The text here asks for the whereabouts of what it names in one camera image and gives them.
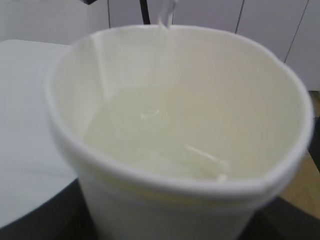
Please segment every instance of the dark surface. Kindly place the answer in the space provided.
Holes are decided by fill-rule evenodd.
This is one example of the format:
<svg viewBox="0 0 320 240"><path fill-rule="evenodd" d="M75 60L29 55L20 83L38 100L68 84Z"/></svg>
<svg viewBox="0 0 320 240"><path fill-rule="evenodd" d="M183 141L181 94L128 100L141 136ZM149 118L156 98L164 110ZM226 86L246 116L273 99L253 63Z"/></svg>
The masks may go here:
<svg viewBox="0 0 320 240"><path fill-rule="evenodd" d="M309 152L320 169L319 119ZM278 197L254 215L238 240L303 239L320 240L320 220ZM1 228L0 240L97 240L78 181L30 214Z"/></svg>
<svg viewBox="0 0 320 240"><path fill-rule="evenodd" d="M90 5L90 4L93 4L95 1L97 1L97 0L80 0L81 2L84 2L85 4L88 4L88 5Z"/></svg>

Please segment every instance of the white paper cup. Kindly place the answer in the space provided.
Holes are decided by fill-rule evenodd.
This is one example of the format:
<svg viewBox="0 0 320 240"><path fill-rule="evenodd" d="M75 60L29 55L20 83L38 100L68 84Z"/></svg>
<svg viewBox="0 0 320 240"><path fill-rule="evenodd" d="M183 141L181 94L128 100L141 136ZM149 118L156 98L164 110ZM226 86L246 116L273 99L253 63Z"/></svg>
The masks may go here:
<svg viewBox="0 0 320 240"><path fill-rule="evenodd" d="M313 129L308 92L284 63L245 37L173 26L166 33L170 37L163 38L163 47L159 34L157 26L113 28L71 46L45 87L52 134L78 174L101 239L235 239L254 212L276 197L297 171ZM82 141L94 114L117 89L143 87L151 80L170 84L168 79L185 73L184 78L212 75L213 81L218 76L219 81L232 82L228 91L234 100L230 104L238 104L244 89L257 93L248 96L248 105L239 106L243 114L251 103L262 101L259 93L269 96L270 101L261 102L264 107L279 103L285 114L271 119L283 127L289 119L292 127L279 142L288 145L284 156L270 166L264 162L267 170L257 177L218 183L172 179L134 169Z"/></svg>

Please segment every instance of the white wall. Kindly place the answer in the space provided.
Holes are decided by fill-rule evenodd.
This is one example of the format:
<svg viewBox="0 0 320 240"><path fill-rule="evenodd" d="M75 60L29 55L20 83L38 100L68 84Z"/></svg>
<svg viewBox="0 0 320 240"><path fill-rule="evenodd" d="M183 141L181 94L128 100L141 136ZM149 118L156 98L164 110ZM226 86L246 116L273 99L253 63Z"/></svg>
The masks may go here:
<svg viewBox="0 0 320 240"><path fill-rule="evenodd" d="M8 39L70 44L109 27L108 1L79 0L0 3L0 41Z"/></svg>

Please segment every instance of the cloudy liquid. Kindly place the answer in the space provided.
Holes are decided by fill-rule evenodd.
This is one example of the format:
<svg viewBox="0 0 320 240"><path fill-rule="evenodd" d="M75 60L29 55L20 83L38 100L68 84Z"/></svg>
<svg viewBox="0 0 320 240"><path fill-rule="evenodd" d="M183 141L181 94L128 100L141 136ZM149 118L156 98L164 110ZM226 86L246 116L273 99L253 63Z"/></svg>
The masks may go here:
<svg viewBox="0 0 320 240"><path fill-rule="evenodd" d="M84 140L145 171L224 181L231 166L213 147L217 136L209 129L215 113L201 96L177 86L125 89L98 111Z"/></svg>

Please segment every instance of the liquid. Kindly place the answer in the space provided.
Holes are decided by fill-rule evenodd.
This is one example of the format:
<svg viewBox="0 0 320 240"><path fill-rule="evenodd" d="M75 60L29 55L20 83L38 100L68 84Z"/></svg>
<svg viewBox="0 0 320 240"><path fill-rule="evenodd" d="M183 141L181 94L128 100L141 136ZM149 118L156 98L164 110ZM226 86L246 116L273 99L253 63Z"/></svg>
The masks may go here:
<svg viewBox="0 0 320 240"><path fill-rule="evenodd" d="M98 111L84 140L135 168L224 181L230 166L211 147L216 136L208 134L215 118L210 108L200 92L178 86L123 90Z"/></svg>
<svg viewBox="0 0 320 240"><path fill-rule="evenodd" d="M230 101L215 84L124 88L93 117L84 141L116 161L171 178L223 182L263 174L286 150L283 125L266 120L275 113L259 103L239 109L247 98Z"/></svg>

